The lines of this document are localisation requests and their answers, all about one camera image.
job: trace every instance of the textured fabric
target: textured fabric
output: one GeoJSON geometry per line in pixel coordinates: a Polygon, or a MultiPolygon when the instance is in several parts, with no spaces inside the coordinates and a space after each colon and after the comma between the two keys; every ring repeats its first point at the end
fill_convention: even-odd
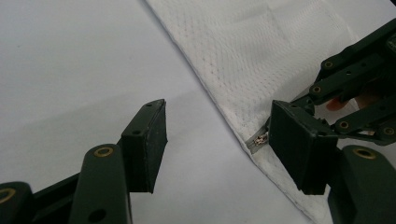
{"type": "Polygon", "coordinates": [[[269,117],[273,99],[293,99],[324,59],[359,37],[320,0],[147,1],[243,149],[312,220],[332,223],[327,195],[303,195],[269,146],[251,155],[245,142],[269,117]]]}

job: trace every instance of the small metal part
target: small metal part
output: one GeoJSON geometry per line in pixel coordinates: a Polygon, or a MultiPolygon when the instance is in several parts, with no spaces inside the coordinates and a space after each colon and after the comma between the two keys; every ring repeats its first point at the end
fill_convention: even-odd
{"type": "Polygon", "coordinates": [[[316,86],[316,87],[312,88],[312,91],[315,92],[315,93],[320,93],[321,92],[321,87],[316,86]]]}
{"type": "Polygon", "coordinates": [[[257,136],[254,140],[253,143],[255,146],[263,145],[268,141],[268,133],[262,134],[257,136]]]}
{"type": "Polygon", "coordinates": [[[340,128],[343,128],[343,129],[347,129],[349,127],[349,123],[346,121],[341,121],[339,125],[340,125],[340,128]]]}
{"type": "Polygon", "coordinates": [[[374,152],[371,152],[364,148],[354,148],[353,152],[356,155],[358,155],[364,159],[367,159],[367,160],[374,160],[376,158],[376,155],[374,154],[374,152]]]}
{"type": "Polygon", "coordinates": [[[106,157],[111,155],[111,153],[113,153],[114,149],[112,147],[101,147],[96,149],[93,152],[93,155],[95,155],[95,157],[106,157]]]}
{"type": "Polygon", "coordinates": [[[385,128],[385,129],[384,129],[384,134],[387,134],[387,135],[394,135],[394,134],[395,134],[395,130],[392,129],[392,128],[385,128]]]}
{"type": "Polygon", "coordinates": [[[15,189],[0,189],[0,203],[10,200],[16,192],[15,189]]]}
{"type": "Polygon", "coordinates": [[[327,61],[326,63],[324,63],[325,68],[331,68],[332,66],[333,66],[333,64],[330,61],[327,61]]]}

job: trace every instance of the white table surface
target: white table surface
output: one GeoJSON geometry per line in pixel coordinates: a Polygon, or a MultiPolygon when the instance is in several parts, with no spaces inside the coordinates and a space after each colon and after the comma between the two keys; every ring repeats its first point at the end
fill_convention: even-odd
{"type": "Polygon", "coordinates": [[[116,143],[139,108],[167,101],[144,223],[311,223],[253,164],[141,0],[0,2],[0,183],[37,192],[116,143]]]}

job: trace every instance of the black plastic part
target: black plastic part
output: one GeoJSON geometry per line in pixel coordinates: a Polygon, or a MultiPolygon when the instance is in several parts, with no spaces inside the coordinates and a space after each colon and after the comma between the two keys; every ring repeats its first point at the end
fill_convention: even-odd
{"type": "Polygon", "coordinates": [[[311,86],[309,95],[315,105],[321,105],[332,98],[339,97],[341,102],[358,96],[367,83],[378,77],[378,70],[384,60],[378,54],[371,54],[331,76],[311,86]]]}
{"type": "Polygon", "coordinates": [[[396,116],[396,95],[367,106],[353,114],[337,120],[333,127],[340,138],[349,137],[369,140],[380,146],[396,141],[396,125],[392,121],[396,116]],[[375,135],[361,134],[362,131],[373,131],[375,135]]]}
{"type": "Polygon", "coordinates": [[[396,223],[396,171],[368,147],[343,148],[328,198],[334,224],[396,223]]]}
{"type": "Polygon", "coordinates": [[[271,115],[269,144],[297,188],[304,194],[323,194],[337,135],[297,105],[273,101],[271,115]]]}
{"type": "Polygon", "coordinates": [[[69,223],[132,223],[129,200],[120,147],[94,147],[82,164],[69,223]]]}
{"type": "Polygon", "coordinates": [[[66,224],[68,222],[78,175],[72,175],[35,193],[37,212],[33,221],[34,224],[66,224]]]}
{"type": "Polygon", "coordinates": [[[28,184],[9,182],[0,185],[0,223],[30,223],[35,214],[35,200],[28,184]]]}
{"type": "Polygon", "coordinates": [[[121,135],[130,192],[153,192],[167,143],[165,100],[145,104],[121,135]]]}
{"type": "Polygon", "coordinates": [[[373,53],[376,53],[383,58],[394,60],[395,55],[387,45],[387,42],[389,42],[389,39],[394,36],[394,34],[396,34],[396,19],[367,35],[356,44],[345,48],[339,54],[324,60],[321,64],[321,69],[315,82],[319,82],[346,66],[356,63],[373,53]]]}

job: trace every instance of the white cloth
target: white cloth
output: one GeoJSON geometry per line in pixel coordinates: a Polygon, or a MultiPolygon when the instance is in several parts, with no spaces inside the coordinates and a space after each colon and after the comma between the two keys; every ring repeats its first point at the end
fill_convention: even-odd
{"type": "MultiPolygon", "coordinates": [[[[251,159],[313,221],[332,223],[327,195],[303,195],[269,146],[251,155],[245,142],[269,117],[272,100],[290,101],[308,87],[324,59],[392,19],[392,5],[376,1],[362,7],[373,3],[360,0],[347,6],[325,0],[147,2],[251,159]]],[[[353,109],[350,105],[344,112],[353,109]]]]}

